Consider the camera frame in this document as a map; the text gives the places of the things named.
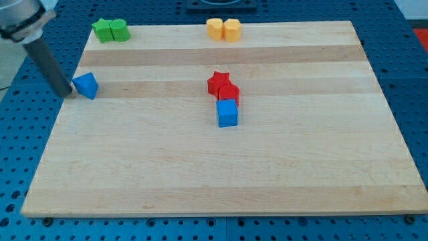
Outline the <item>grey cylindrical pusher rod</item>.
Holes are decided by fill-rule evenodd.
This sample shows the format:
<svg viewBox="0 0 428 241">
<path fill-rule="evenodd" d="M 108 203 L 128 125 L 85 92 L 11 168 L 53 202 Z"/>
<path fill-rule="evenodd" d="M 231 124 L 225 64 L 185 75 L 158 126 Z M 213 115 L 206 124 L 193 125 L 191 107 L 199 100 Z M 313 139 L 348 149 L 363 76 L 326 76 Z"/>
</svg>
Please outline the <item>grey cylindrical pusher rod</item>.
<svg viewBox="0 0 428 241">
<path fill-rule="evenodd" d="M 23 47 L 57 96 L 65 98 L 72 93 L 70 80 L 42 37 Z"/>
</svg>

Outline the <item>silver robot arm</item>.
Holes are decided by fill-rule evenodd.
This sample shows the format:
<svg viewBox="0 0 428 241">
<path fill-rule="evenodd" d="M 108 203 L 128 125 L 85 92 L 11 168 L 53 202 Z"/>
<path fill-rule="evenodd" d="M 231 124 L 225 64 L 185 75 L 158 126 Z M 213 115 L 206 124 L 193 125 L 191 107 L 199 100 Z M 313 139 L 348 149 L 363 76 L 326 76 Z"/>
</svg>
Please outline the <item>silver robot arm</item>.
<svg viewBox="0 0 428 241">
<path fill-rule="evenodd" d="M 56 17 L 40 0 L 1 0 L 1 38 L 23 46 L 59 97 L 72 93 L 70 80 L 43 38 L 43 27 Z"/>
</svg>

